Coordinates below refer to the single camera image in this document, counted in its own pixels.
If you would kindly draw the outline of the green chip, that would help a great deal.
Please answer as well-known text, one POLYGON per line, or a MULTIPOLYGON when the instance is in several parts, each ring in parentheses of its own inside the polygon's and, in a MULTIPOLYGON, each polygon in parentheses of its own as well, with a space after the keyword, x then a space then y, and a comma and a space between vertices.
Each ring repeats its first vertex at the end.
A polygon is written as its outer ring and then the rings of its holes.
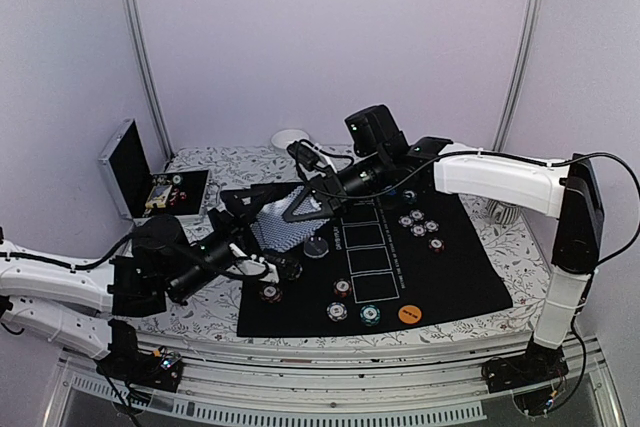
POLYGON ((376 326, 381 320, 381 312, 375 305, 365 305, 360 310, 360 320, 365 326, 376 326))
POLYGON ((417 201, 417 194, 413 191, 407 190, 403 192, 403 198, 407 203, 415 203, 417 201))

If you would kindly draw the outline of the white chip cluster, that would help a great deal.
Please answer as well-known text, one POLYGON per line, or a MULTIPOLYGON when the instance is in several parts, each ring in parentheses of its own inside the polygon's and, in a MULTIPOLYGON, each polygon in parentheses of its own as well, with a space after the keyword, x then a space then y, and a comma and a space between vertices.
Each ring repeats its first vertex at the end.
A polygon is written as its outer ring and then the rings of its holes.
POLYGON ((427 221, 424 224, 424 227, 425 227, 426 231, 429 232, 429 233, 437 232, 439 230, 439 225, 435 221, 427 221))
POLYGON ((421 210, 412 210, 410 216, 416 222, 421 222, 425 219, 425 214, 421 210))
POLYGON ((426 234, 426 229, 422 225, 414 225, 411 227, 411 233, 416 237, 423 237, 426 234))

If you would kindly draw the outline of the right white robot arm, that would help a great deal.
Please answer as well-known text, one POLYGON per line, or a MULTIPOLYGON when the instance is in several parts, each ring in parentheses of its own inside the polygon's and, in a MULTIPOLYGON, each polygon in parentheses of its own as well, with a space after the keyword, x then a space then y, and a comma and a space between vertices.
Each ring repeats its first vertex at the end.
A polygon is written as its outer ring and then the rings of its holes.
POLYGON ((585 155, 565 161, 518 156, 433 136, 411 143, 385 105, 364 108, 344 123, 353 153, 342 169, 334 167, 334 154, 309 139, 298 137, 285 145, 304 184, 296 200, 314 198, 318 217, 418 181, 435 193, 480 197, 520 216, 555 221, 550 284, 531 335, 536 346, 518 359, 516 368, 524 382, 539 382, 554 369, 553 350, 560 348, 584 305, 600 261, 604 208, 591 160, 585 155))

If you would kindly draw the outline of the red chip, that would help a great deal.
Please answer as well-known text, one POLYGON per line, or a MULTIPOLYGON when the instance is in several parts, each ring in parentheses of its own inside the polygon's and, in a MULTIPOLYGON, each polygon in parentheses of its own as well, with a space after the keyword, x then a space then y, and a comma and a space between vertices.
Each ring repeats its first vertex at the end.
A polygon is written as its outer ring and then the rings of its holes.
POLYGON ((283 291, 278 285, 265 285, 259 292, 260 298, 267 303, 279 303, 283 297, 283 291))
POLYGON ((345 279, 339 279, 333 284, 333 291, 339 298, 346 298, 352 292, 352 285, 345 279))
POLYGON ((439 238, 431 238, 428 242, 428 245, 433 252, 437 253, 442 252, 445 248, 444 242, 439 238))

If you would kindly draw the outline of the clear dealer button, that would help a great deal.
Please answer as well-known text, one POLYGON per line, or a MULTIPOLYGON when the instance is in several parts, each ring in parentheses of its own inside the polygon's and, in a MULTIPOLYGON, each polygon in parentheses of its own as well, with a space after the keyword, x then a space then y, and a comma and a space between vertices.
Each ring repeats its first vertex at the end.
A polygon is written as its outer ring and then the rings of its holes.
POLYGON ((325 257, 329 251, 329 244, 322 237, 310 237, 306 239, 303 244, 303 253, 310 259, 321 259, 325 257))

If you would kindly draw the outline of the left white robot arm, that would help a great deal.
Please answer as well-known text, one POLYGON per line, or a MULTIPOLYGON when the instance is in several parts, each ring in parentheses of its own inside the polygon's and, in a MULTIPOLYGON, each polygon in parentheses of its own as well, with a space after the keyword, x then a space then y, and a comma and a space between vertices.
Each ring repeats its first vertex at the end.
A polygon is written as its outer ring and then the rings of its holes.
POLYGON ((225 208, 208 213, 213 231, 189 242, 179 219, 164 213, 133 228, 102 258, 48 256, 1 242, 1 319, 84 353, 108 357, 128 381, 148 373, 148 359, 129 343, 110 352, 116 335, 77 307, 144 318, 184 305, 217 277, 274 284, 280 275, 260 248, 252 223, 271 196, 266 189, 222 193, 225 208))

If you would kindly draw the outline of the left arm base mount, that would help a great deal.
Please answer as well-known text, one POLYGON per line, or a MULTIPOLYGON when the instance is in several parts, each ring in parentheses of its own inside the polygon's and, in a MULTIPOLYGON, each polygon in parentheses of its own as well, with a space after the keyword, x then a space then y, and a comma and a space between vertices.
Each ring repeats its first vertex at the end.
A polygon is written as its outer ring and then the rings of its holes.
POLYGON ((99 360, 96 367, 99 374, 120 380, 127 387, 141 386, 170 393, 178 391, 183 369, 182 356, 165 347, 152 353, 110 353, 99 360))

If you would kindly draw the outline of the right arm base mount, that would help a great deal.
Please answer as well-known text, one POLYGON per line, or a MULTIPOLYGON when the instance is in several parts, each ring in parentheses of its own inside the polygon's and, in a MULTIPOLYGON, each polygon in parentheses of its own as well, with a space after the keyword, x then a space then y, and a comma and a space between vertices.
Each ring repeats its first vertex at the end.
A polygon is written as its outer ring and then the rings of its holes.
POLYGON ((558 379, 568 384, 570 369, 563 347, 550 349, 530 341, 525 351, 512 356, 492 357, 481 365, 481 378, 490 393, 533 386, 558 379))

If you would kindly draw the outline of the orange big blind button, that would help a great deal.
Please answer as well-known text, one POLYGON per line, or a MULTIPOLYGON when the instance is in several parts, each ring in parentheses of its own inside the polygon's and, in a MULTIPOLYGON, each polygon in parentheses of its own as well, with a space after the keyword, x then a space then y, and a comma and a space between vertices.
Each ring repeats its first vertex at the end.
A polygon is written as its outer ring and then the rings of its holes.
POLYGON ((406 325, 415 325, 422 319, 422 311, 415 305, 404 305, 399 308, 398 319, 406 325))

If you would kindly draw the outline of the blue card deck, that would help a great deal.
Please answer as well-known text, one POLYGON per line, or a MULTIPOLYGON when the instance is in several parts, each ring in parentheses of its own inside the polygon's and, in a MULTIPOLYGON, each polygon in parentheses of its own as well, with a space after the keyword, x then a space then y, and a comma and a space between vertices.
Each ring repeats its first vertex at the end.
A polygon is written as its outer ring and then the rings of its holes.
POLYGON ((328 222, 327 219, 299 222, 284 220, 284 212, 302 191, 303 187, 298 186, 284 198, 266 204, 259 211, 251 230, 262 249, 286 252, 304 242, 328 222))

